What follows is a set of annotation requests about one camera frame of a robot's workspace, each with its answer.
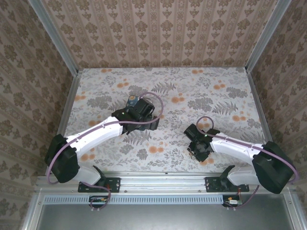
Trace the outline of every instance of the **black bracket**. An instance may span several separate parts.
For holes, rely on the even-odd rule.
[[[195,124],[191,124],[183,133],[191,140],[188,151],[196,160],[202,162],[213,152],[210,145],[212,137],[200,133]],[[211,128],[207,133],[216,135],[220,133],[220,131]]]
[[[156,118],[153,116],[154,105],[147,99],[141,98],[137,102],[134,101],[135,97],[133,96],[133,102],[129,102],[128,105],[123,109],[118,109],[113,112],[111,115],[116,117],[119,121],[152,121]],[[122,133],[129,134],[131,131],[140,130],[156,130],[159,125],[159,119],[153,123],[147,125],[136,125],[136,124],[121,124],[123,126]]]
[[[120,189],[120,178],[119,177],[107,177],[104,179],[105,183],[101,185],[99,181],[95,184],[97,186],[103,186],[108,188],[112,193],[119,193]],[[84,185],[82,182],[79,183],[79,193],[107,193],[106,190],[101,188],[92,188]]]
[[[241,184],[239,186],[233,185],[227,178],[230,170],[234,168],[234,165],[228,166],[220,176],[205,177],[205,185],[207,193],[216,192],[249,192],[249,186]]]

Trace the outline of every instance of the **gray leaf pattern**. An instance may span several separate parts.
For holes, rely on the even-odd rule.
[[[158,129],[135,130],[105,141],[91,149],[85,161],[104,171],[122,172],[222,172],[230,164],[244,165],[219,153],[211,153],[204,162],[189,155],[183,132],[202,115],[212,117],[215,128],[231,137],[264,141],[244,68],[84,69],[65,135],[96,125],[123,108],[129,96],[147,91],[157,93],[165,106]],[[159,101],[146,97],[155,105],[153,115],[158,115]],[[211,127],[206,119],[199,125],[203,130]],[[3,127],[3,133],[15,132],[9,125]],[[29,176],[17,167],[12,175]]]

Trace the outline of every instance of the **floral wallpaper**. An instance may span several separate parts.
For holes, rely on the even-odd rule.
[[[0,1],[0,230],[19,229],[72,76],[26,0]]]
[[[42,0],[79,68],[241,67],[277,0]]]
[[[252,71],[273,137],[301,175],[307,210],[307,1],[293,0]]]
[[[244,162],[217,152],[204,162],[189,155],[183,134],[202,115],[231,137],[263,143],[264,135],[246,71],[240,68],[84,69],[65,136],[77,134],[124,108],[129,96],[157,93],[165,109],[157,130],[133,131],[103,142],[81,157],[101,170],[122,172],[222,172]],[[149,96],[160,113],[160,103]],[[200,128],[208,130],[209,120]]]

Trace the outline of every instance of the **gray metal panel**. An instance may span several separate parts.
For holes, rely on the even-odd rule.
[[[35,13],[37,14],[38,18],[42,22],[45,30],[48,32],[53,44],[58,49],[58,52],[62,56],[63,60],[65,61],[68,69],[70,70],[73,77],[77,75],[78,65],[73,60],[69,49],[65,46],[62,38],[58,34],[55,26],[52,23],[47,11],[45,10],[41,0],[29,0],[32,8],[34,9]]]
[[[253,52],[251,53],[246,67],[248,71],[252,71],[255,67],[259,57],[261,56],[265,46],[269,42],[270,38],[272,37],[277,25],[279,24],[280,20],[282,19],[285,11],[287,10],[291,0],[279,0],[276,4],[276,7],[270,16],[267,24],[265,25],[260,38],[255,45]]]
[[[257,195],[248,207],[221,205],[46,205],[38,230],[292,230],[283,195]]]

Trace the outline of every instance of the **aluminum frame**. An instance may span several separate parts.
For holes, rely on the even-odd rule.
[[[257,90],[256,90],[254,80],[253,80],[252,75],[251,75],[249,70],[247,71],[247,75],[248,75],[248,82],[249,82],[249,85],[250,85],[250,88],[251,88],[251,93],[253,94],[255,106],[256,106],[256,109],[257,109],[257,112],[258,112],[258,115],[259,115],[259,119],[260,119],[260,123],[261,123],[261,126],[262,126],[264,138],[265,138],[266,141],[273,141],[267,120],[265,119],[265,115],[264,115],[264,112],[263,112],[263,109],[262,109],[262,106],[261,106],[259,96],[257,94]]]
[[[219,176],[215,172],[106,172],[106,177],[120,177],[121,196],[142,196],[142,195],[170,195],[170,196],[211,196],[211,195],[233,195],[236,193],[207,193],[204,178],[207,176]],[[45,176],[38,177],[34,195],[25,218],[23,230],[36,230],[44,199],[47,195],[106,195],[105,193],[78,193],[78,182],[70,181],[65,184],[50,185]],[[250,191],[244,194],[252,194],[256,186],[250,186]],[[257,194],[270,194],[262,186]],[[307,222],[302,207],[295,194],[293,185],[286,186],[281,194],[287,204],[287,209],[295,230],[307,229]]]
[[[255,67],[258,59],[260,58],[262,52],[265,49],[265,46],[268,44],[271,39],[275,29],[277,28],[280,20],[282,19],[284,13],[288,9],[291,0],[279,0],[273,10],[272,15],[270,16],[268,22],[266,23],[251,55],[248,58],[246,63],[246,68],[248,71],[252,71]]]
[[[81,79],[82,73],[83,73],[83,69],[78,71],[77,76],[72,79],[71,88],[69,89],[69,93],[68,93],[68,96],[67,96],[67,100],[66,100],[66,103],[65,103],[65,107],[64,107],[64,111],[63,111],[63,114],[62,114],[62,117],[61,117],[61,121],[59,123],[59,128],[58,128],[57,134],[62,134],[63,136],[65,135],[68,120],[69,120],[69,117],[71,115],[71,109],[72,109],[73,102],[74,102],[74,99],[75,99],[76,94],[77,94],[77,90],[78,90],[78,87],[79,87],[79,84],[80,84],[80,79]]]

